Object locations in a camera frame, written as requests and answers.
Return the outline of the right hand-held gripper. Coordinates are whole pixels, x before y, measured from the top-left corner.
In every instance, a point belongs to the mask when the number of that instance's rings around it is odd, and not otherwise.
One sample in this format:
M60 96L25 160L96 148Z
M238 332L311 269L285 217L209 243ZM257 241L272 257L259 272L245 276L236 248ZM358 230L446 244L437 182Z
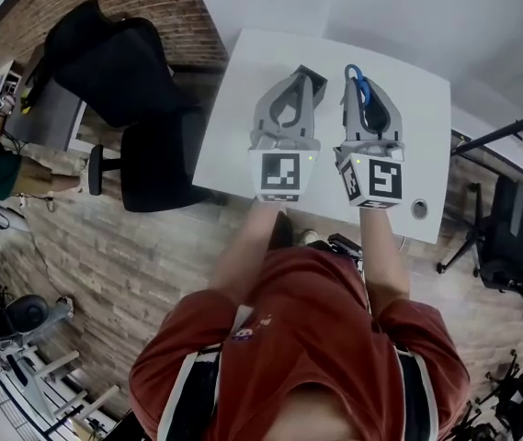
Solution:
M341 101L346 141L334 148L349 205L388 209L403 202L404 145L402 116L388 94L373 80L348 78Z

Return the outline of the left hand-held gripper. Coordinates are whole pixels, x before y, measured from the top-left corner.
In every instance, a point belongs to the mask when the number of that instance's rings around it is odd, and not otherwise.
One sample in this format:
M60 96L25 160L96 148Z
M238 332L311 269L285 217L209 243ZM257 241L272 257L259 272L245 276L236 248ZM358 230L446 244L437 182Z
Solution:
M281 124L285 107L293 118ZM305 192L321 149L313 111L313 82L306 73L282 79L257 102L248 152L259 201L298 202Z

